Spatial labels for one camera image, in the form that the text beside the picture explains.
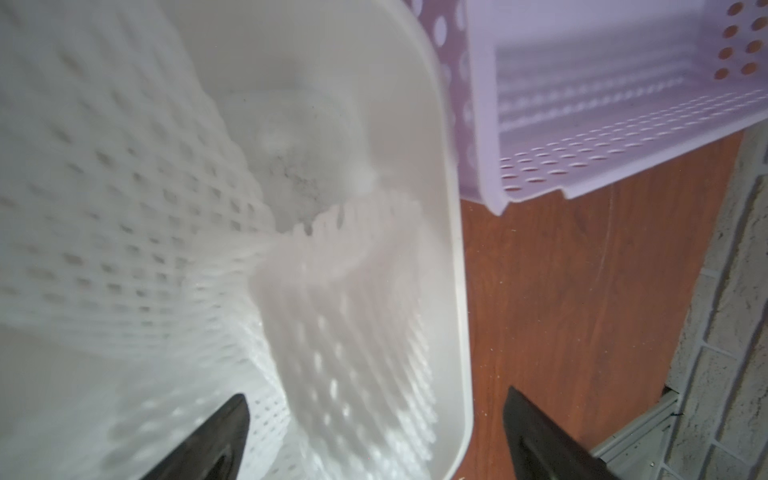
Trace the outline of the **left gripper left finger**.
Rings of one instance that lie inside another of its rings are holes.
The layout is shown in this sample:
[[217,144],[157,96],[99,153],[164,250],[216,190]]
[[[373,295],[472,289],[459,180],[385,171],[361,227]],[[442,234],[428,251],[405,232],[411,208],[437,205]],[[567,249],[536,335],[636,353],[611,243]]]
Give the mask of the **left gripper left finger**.
[[236,479],[249,425],[246,397],[235,394],[142,479]]

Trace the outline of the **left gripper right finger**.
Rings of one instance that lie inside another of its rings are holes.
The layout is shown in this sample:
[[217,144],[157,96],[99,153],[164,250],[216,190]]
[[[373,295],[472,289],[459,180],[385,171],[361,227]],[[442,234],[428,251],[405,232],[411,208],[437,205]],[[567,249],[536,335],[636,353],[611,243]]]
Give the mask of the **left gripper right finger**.
[[617,479],[515,387],[508,388],[503,428],[517,480]]

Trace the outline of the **white foam net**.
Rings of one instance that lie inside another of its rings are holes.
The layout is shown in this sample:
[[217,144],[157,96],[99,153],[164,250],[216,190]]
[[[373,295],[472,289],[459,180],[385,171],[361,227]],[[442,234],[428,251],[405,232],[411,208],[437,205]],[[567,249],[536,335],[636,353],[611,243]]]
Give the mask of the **white foam net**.
[[274,216],[155,1],[1,5],[1,322],[160,347]]
[[308,479],[425,479],[435,394],[420,203],[380,190],[279,236],[250,280]]

